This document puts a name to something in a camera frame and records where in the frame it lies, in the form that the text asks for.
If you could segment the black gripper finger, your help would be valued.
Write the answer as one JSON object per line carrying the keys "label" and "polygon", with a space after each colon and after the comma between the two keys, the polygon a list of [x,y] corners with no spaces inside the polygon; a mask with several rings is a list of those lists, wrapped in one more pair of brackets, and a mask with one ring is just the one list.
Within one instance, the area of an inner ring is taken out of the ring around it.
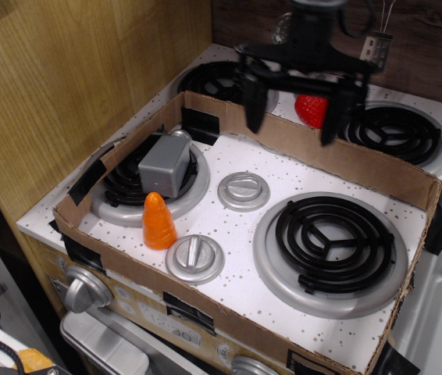
{"label": "black gripper finger", "polygon": [[340,88],[328,98],[326,115],[322,125],[322,146],[331,144],[337,133],[349,124],[351,109],[355,105],[356,97],[352,90]]}
{"label": "black gripper finger", "polygon": [[258,133],[266,111],[268,88],[256,76],[246,74],[243,79],[243,92],[248,129]]}

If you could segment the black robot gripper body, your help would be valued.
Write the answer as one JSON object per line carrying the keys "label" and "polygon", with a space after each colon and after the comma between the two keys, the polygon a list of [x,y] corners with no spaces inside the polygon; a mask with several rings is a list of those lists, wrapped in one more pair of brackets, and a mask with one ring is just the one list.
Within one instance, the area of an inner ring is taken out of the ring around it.
{"label": "black robot gripper body", "polygon": [[374,65],[335,49],[336,22],[347,31],[342,5],[294,5],[287,40],[241,44],[237,82],[245,102],[264,102],[270,89],[363,102]]}

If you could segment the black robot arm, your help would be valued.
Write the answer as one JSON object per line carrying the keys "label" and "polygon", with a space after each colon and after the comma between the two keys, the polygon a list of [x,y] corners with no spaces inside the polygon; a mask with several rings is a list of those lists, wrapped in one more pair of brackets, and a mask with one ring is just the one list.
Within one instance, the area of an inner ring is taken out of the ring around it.
{"label": "black robot arm", "polygon": [[344,1],[292,1],[286,42],[236,46],[237,81],[248,128],[259,131],[270,90],[328,101],[321,142],[330,144],[365,103],[373,63],[336,50],[334,23],[344,22]]}

